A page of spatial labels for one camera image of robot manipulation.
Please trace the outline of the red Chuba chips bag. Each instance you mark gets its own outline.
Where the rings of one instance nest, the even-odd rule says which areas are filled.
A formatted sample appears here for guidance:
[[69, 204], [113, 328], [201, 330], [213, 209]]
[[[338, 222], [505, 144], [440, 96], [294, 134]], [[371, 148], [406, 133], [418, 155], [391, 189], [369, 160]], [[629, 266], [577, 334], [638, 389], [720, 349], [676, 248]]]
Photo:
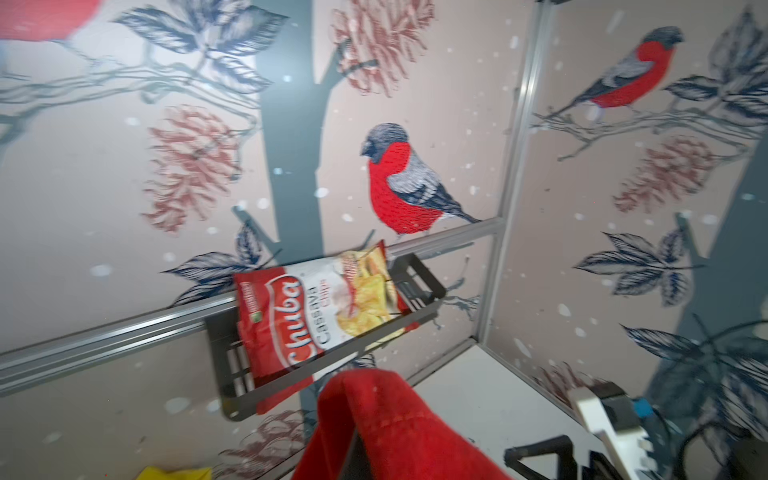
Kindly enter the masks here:
[[261, 387], [405, 314], [383, 242], [234, 277], [237, 329]]

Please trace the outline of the red shorts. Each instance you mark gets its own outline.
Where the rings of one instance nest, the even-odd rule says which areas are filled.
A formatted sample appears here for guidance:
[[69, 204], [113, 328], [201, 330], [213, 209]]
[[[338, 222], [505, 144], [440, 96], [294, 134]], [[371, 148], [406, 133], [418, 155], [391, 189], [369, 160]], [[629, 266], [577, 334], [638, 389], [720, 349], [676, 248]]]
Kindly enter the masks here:
[[397, 373], [350, 370], [317, 401], [318, 422], [294, 479], [506, 479]]

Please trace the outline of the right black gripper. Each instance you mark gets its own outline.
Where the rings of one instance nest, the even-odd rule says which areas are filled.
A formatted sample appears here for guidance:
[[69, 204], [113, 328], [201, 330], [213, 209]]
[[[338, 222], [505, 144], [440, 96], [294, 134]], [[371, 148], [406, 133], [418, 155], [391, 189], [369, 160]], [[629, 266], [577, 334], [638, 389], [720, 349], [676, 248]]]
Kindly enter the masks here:
[[[632, 401], [636, 413], [641, 419], [642, 426], [646, 430], [643, 425], [643, 420], [652, 415], [651, 407], [645, 400], [632, 399]], [[555, 479], [577, 480], [578, 465], [573, 453], [574, 448], [571, 439], [567, 435], [561, 435], [534, 444], [506, 449], [504, 452], [504, 463], [507, 468], [519, 473], [526, 480], [547, 480], [547, 477], [525, 465], [523, 461], [529, 458], [555, 455], [557, 457]], [[656, 453], [654, 447], [651, 457], [655, 461]], [[622, 479], [608, 459], [606, 450], [603, 453], [592, 452], [590, 454], [589, 465], [585, 468], [583, 477], [585, 479]], [[657, 470], [655, 473], [651, 474], [650, 479], [659, 479], [660, 477], [661, 475], [659, 474], [659, 465], [657, 462]]]

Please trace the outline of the yellow shorts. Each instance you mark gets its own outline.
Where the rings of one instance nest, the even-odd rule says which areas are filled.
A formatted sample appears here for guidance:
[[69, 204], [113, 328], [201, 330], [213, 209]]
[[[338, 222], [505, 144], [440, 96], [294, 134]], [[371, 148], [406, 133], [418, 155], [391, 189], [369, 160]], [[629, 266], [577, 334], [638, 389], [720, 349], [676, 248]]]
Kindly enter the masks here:
[[136, 480], [212, 480], [211, 468], [186, 469], [177, 471], [165, 471], [158, 467], [144, 468], [136, 477]]

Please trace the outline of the black wall shelf basket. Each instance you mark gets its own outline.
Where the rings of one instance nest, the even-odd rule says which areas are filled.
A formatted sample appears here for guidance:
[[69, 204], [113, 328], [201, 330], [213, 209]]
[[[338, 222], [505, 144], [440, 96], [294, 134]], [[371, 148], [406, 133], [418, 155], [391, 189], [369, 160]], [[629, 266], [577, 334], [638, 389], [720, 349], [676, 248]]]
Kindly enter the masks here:
[[[435, 317], [446, 290], [423, 262], [410, 253], [393, 260], [387, 258], [387, 266], [396, 291], [406, 304], [405, 314], [261, 387], [253, 383], [250, 364], [239, 337], [236, 290], [233, 306], [206, 316], [204, 325], [224, 417], [231, 422], [241, 422], [252, 415], [264, 414], [295, 392], [311, 385], [320, 373], [336, 369], [393, 333], [416, 327]], [[220, 278], [217, 283], [235, 289], [235, 275], [251, 271], [257, 270], [247, 270], [238, 265], [233, 273]]]

